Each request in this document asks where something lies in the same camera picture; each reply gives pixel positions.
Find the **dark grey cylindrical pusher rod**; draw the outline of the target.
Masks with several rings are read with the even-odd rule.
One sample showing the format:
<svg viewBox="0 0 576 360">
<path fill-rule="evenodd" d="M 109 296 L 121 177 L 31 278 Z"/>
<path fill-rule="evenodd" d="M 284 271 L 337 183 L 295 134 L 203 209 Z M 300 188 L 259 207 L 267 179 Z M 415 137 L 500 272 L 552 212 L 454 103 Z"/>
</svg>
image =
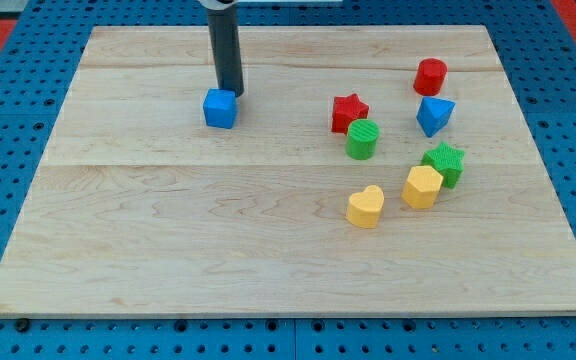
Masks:
<svg viewBox="0 0 576 360">
<path fill-rule="evenodd" d="M 217 83 L 239 97 L 244 93 L 243 68 L 236 5 L 228 9 L 206 9 Z"/>
</svg>

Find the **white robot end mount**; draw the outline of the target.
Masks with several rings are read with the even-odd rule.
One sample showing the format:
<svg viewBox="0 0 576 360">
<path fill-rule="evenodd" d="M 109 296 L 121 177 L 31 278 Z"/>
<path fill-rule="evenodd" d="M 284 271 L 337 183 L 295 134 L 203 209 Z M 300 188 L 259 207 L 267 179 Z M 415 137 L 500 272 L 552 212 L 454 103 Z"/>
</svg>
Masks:
<svg viewBox="0 0 576 360">
<path fill-rule="evenodd" d="M 237 4 L 237 0 L 198 0 L 206 9 L 228 9 Z"/>
</svg>

